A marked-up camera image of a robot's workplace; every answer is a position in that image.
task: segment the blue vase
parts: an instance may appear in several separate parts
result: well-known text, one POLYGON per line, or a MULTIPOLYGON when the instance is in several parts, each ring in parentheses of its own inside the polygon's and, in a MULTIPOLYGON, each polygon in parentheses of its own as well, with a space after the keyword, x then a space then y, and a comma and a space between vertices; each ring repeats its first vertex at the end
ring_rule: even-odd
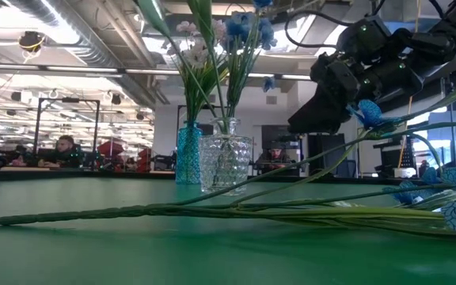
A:
POLYGON ((177 133, 177 184, 200 184, 200 149, 198 142, 202 136, 197 122, 184 122, 185 126, 177 133))

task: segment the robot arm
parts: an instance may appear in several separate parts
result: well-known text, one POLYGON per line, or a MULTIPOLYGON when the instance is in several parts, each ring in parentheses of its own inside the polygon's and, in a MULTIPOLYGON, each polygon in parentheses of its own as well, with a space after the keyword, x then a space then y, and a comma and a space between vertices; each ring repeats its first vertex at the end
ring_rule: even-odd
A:
POLYGON ((336 53, 320 55, 311 67, 318 88, 288 120, 290 132, 335 133, 351 117, 347 105, 399 90, 405 96, 420 92, 424 79, 456 56, 456 0, 428 32, 402 28, 390 34, 378 16, 371 16, 346 28, 336 46, 336 53), (412 51, 403 55, 406 48, 412 51))

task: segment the green tabletop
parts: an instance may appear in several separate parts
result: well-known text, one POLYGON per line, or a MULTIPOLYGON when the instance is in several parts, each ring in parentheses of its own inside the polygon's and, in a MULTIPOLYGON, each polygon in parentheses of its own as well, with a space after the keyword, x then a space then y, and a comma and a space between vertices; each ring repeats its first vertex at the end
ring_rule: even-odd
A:
MULTIPOLYGON (((279 186, 255 183, 249 192, 279 186)), ((260 201, 328 198, 381 187, 308 184, 260 201)), ((165 203, 199 194, 198 186, 176 186, 172 180, 0 182, 0 216, 165 203)), ((355 202, 393 204, 386 196, 355 202)), ((8 226, 0 227, 0 284, 456 284, 456 241, 185 217, 8 226)))

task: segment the glass vase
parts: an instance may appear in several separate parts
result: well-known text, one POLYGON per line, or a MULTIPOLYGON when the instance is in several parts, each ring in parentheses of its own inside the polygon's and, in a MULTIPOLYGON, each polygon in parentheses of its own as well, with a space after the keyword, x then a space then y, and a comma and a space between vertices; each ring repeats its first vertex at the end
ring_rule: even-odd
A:
MULTIPOLYGON (((235 118, 216 119, 213 135, 199 140, 202 192, 211 193, 241 183, 247 179, 253 141, 237 135, 235 118)), ((227 195, 245 192, 245 186, 227 195)))
POLYGON ((198 142, 202 130, 197 122, 184 122, 185 126, 177 132, 176 184, 200 183, 200 152, 198 142))

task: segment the person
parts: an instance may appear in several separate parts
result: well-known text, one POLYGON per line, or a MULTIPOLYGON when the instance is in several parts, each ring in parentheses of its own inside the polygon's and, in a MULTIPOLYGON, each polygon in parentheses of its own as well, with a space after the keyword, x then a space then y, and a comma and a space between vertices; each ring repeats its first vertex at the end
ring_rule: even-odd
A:
POLYGON ((134 172, 136 170, 136 162, 134 158, 128 158, 126 160, 126 171, 134 172))
POLYGON ((59 137, 55 151, 38 161, 39 167, 78 168, 80 164, 75 142, 70 135, 59 137))
POLYGON ((17 154, 17 158, 12 160, 12 166, 27 166, 25 161, 27 149, 25 146, 17 145, 15 147, 15 153, 17 154))
POLYGON ((274 169, 280 169, 290 163, 290 157, 283 149, 271 149, 263 152, 256 161, 256 167, 261 169, 262 173, 267 173, 274 169))

